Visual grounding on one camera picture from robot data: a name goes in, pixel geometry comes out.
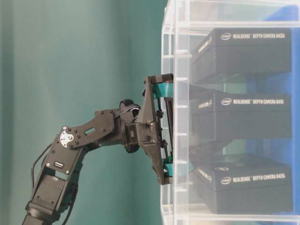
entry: intel realsense camera box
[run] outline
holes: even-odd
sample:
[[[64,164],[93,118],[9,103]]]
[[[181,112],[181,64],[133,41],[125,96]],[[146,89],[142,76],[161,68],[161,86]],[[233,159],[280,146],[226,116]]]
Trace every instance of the intel realsense camera box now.
[[[191,83],[240,83],[289,71],[289,28],[216,28],[192,52]]]
[[[218,214],[270,214],[293,210],[289,165],[252,154],[204,158],[193,180],[206,206]]]
[[[206,90],[191,101],[193,135],[207,141],[291,137],[287,94],[230,94]]]

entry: clear plastic box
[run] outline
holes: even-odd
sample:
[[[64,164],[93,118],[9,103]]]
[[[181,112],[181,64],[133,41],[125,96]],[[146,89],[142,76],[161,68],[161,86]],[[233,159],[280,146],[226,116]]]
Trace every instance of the clear plastic box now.
[[[174,131],[165,225],[300,224],[299,6],[168,1],[161,72],[174,74]]]

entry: green wall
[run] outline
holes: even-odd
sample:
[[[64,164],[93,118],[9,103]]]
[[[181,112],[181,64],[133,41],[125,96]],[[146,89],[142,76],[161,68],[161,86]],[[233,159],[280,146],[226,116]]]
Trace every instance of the green wall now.
[[[123,98],[142,103],[143,78],[160,73],[165,3],[0,0],[0,224],[21,224],[31,164],[62,125],[83,124]],[[143,150],[105,147],[83,163],[68,224],[161,224]]]
[[[160,74],[161,26],[166,0],[129,0],[129,39],[132,89],[142,104],[144,77]],[[160,225],[160,186],[149,158],[140,149],[134,155],[134,224]]]

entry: intel logo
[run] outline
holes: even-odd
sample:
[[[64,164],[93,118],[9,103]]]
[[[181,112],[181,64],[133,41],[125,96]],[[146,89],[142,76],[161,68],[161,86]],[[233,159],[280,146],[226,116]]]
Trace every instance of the intel logo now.
[[[221,184],[230,184],[231,182],[231,178],[230,177],[224,177],[222,180],[221,180]]]
[[[221,101],[221,104],[222,105],[230,105],[231,102],[233,102],[233,100],[231,98],[224,98],[222,101]]]
[[[215,170],[217,170],[217,171],[228,171],[229,169],[227,167],[218,166],[218,167],[215,167]]]
[[[231,38],[231,33],[224,33],[221,35],[221,39],[227,41]]]

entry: black cable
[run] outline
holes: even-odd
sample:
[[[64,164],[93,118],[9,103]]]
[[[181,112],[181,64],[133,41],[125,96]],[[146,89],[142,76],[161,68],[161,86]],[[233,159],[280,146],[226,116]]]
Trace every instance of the black cable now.
[[[122,114],[128,112],[128,111],[132,111],[134,109],[137,109],[137,110],[140,110],[140,106],[137,105],[137,104],[131,104],[131,105],[128,105],[126,107],[124,107],[123,109],[117,111],[115,114],[114,114],[114,118],[117,118],[119,116],[121,116]]]
[[[40,160],[40,158],[46,153],[46,151],[51,147],[52,144],[49,144],[46,149],[43,151],[43,153],[34,161],[32,167],[31,167],[31,182],[32,182],[32,189],[34,188],[34,167],[36,166],[37,162]]]
[[[67,221],[68,221],[68,219],[71,215],[71,212],[73,210],[73,207],[74,207],[74,203],[75,203],[75,200],[76,200],[77,193],[78,193],[78,187],[76,187],[75,190],[74,190],[74,194],[73,194],[72,202],[70,203],[69,211],[67,212],[67,216],[66,216],[64,222],[62,223],[62,225],[67,224]]]

